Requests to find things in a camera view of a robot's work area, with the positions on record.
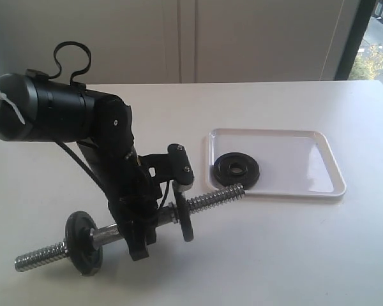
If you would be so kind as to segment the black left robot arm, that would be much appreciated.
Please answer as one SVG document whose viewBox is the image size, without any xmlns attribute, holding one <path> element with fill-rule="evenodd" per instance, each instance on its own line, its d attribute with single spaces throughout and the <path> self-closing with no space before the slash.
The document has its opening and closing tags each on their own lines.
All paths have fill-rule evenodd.
<svg viewBox="0 0 383 306">
<path fill-rule="evenodd" d="M 61 84 L 47 76 L 0 77 L 0 139 L 53 142 L 101 189 L 118 233 L 134 261 L 147 258 L 157 239 L 165 196 L 164 154 L 140 156 L 131 130 L 132 110 L 119 96 Z"/>
</svg>

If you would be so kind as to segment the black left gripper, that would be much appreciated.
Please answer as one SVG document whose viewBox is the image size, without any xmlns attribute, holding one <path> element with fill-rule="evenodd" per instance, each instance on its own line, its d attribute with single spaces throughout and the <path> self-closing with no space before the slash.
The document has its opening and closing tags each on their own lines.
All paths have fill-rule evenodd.
<svg viewBox="0 0 383 306">
<path fill-rule="evenodd" d="M 101 136 L 77 142 L 90 170 L 103 187 L 108 209 L 123 236 L 133 261 L 149 257 L 147 245 L 157 240 L 162 196 L 134 147 L 134 137 Z"/>
</svg>

